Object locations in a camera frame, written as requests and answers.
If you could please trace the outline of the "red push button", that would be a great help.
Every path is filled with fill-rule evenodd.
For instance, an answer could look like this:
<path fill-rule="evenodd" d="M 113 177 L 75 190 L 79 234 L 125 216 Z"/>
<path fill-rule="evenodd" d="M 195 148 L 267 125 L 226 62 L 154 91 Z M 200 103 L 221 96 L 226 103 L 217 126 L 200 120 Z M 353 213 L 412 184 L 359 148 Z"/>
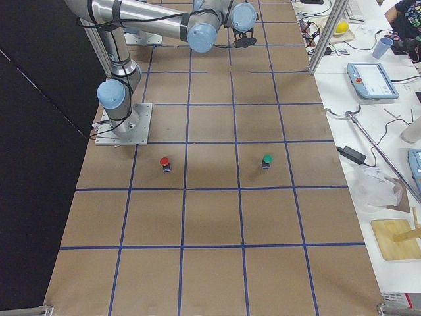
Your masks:
<path fill-rule="evenodd" d="M 162 167 L 162 170 L 164 172 L 170 172 L 172 170 L 171 162 L 170 162 L 170 159 L 168 157 L 160 158 L 159 163 L 160 163 L 160 165 Z"/>

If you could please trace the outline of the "wooden mug tree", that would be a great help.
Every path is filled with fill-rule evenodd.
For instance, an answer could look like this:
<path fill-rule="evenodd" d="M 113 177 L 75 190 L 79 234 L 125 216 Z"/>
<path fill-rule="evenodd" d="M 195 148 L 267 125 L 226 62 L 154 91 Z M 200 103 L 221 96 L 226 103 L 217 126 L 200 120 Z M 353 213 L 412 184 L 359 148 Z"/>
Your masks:
<path fill-rule="evenodd" d="M 418 222 L 418 213 L 416 208 L 412 208 L 412 217 L 414 219 L 414 228 L 412 229 L 411 226 L 405 232 L 400 232 L 393 236 L 394 242 L 404 242 L 414 238 L 420 238 L 420 223 Z"/>

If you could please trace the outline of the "blue plastic cup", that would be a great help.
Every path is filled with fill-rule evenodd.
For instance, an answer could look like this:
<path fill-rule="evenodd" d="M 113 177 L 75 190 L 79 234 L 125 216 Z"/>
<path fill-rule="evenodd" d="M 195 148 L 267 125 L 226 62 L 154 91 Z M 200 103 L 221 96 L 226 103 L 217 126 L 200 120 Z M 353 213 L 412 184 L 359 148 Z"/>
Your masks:
<path fill-rule="evenodd" d="M 380 59 L 387 52 L 387 50 L 391 48 L 393 43 L 394 41 L 391 38 L 382 37 L 376 44 L 372 52 L 372 56 L 376 59 Z"/>

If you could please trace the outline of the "wooden base board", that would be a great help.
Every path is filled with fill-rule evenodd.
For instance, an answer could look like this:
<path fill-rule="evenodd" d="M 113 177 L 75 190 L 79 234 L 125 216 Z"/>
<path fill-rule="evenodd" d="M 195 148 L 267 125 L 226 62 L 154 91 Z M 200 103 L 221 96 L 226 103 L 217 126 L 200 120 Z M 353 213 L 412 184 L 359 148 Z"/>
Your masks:
<path fill-rule="evenodd" d="M 371 222 L 378 247 L 386 261 L 420 259 L 420 227 L 412 229 L 406 219 Z"/>

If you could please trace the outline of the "yellow lemon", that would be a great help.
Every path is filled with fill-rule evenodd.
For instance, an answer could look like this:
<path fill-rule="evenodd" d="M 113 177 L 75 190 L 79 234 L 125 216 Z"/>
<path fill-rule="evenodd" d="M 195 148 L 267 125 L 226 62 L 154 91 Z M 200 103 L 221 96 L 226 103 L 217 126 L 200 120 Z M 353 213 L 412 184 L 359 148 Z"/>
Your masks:
<path fill-rule="evenodd" d="M 349 30 L 349 25 L 347 22 L 340 22 L 335 29 L 334 35 L 335 36 L 342 36 Z"/>

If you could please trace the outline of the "beige tray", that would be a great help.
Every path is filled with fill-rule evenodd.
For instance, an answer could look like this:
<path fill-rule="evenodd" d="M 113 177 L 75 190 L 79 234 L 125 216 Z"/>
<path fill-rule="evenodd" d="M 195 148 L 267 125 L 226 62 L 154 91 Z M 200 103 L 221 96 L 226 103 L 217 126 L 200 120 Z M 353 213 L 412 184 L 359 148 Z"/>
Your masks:
<path fill-rule="evenodd" d="M 311 19 L 312 22 L 314 22 L 316 24 L 316 27 L 320 29 L 320 33 L 322 34 L 324 31 L 324 27 L 327 23 L 327 16 L 319 16 L 319 17 L 314 17 Z M 338 24 L 340 22 L 347 22 L 347 20 L 344 19 L 340 19 Z M 354 33 L 351 31 L 350 26 L 349 26 L 349 30 L 343 34 L 342 36 L 335 36 L 334 34 L 332 35 L 331 39 L 330 39 L 330 44 L 336 44 L 336 43 L 340 43 L 343 41 L 353 41 L 355 39 L 355 35 Z"/>

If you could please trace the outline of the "green push button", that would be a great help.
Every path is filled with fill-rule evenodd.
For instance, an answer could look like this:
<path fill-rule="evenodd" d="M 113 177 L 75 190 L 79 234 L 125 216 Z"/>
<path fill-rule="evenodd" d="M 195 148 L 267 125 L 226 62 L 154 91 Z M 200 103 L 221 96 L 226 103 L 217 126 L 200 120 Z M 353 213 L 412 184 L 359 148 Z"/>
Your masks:
<path fill-rule="evenodd" d="M 262 158 L 262 169 L 267 170 L 270 168 L 271 163 L 273 162 L 273 156 L 266 154 Z"/>

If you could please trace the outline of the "aluminium frame post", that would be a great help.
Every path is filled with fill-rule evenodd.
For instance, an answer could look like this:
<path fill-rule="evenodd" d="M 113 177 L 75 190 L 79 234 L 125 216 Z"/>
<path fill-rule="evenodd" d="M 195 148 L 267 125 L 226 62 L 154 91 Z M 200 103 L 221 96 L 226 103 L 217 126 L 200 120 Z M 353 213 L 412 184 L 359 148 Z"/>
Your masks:
<path fill-rule="evenodd" d="M 330 15 L 325 23 L 322 34 L 310 59 L 308 69 L 309 74 L 315 74 L 347 4 L 348 0 L 338 0 L 333 4 Z"/>

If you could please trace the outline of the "metal walking cane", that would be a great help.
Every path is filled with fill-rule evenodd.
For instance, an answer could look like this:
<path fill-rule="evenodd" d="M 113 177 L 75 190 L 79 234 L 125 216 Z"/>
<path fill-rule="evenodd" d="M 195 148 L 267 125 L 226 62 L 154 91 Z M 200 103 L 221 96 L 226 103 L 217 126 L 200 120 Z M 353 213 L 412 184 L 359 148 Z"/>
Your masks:
<path fill-rule="evenodd" d="M 413 198 L 420 203 L 420 193 L 418 190 L 415 190 L 408 180 L 402 175 L 402 173 L 398 170 L 392 160 L 386 155 L 384 150 L 376 143 L 376 141 L 372 138 L 372 136 L 367 132 L 367 130 L 363 127 L 363 125 L 358 121 L 356 115 L 361 112 L 361 105 L 358 105 L 357 110 L 355 111 L 345 111 L 343 114 L 337 114 L 333 112 L 331 109 L 326 108 L 325 111 L 330 113 L 335 117 L 339 117 L 341 119 L 349 119 L 356 127 L 362 132 L 363 136 L 369 141 L 371 146 L 378 152 L 380 157 L 386 162 L 389 168 L 393 171 L 396 177 L 404 184 L 405 188 L 410 192 Z"/>

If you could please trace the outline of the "teach pendant tablet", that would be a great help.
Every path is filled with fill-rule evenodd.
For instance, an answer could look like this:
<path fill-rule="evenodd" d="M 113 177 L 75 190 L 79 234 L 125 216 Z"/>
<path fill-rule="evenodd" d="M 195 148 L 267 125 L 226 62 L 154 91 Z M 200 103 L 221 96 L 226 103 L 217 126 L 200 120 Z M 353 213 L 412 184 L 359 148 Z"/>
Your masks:
<path fill-rule="evenodd" d="M 348 63 L 347 74 L 363 99 L 398 99 L 399 92 L 380 63 Z"/>

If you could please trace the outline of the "clear plastic bag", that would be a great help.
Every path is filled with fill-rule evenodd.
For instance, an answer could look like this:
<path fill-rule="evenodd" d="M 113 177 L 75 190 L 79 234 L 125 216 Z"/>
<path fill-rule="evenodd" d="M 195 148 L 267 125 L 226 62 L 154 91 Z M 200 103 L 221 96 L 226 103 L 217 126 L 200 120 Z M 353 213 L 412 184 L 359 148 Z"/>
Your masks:
<path fill-rule="evenodd" d="M 386 175 L 379 167 L 357 166 L 353 169 L 353 193 L 359 211 L 398 209 L 403 196 L 403 185 Z"/>

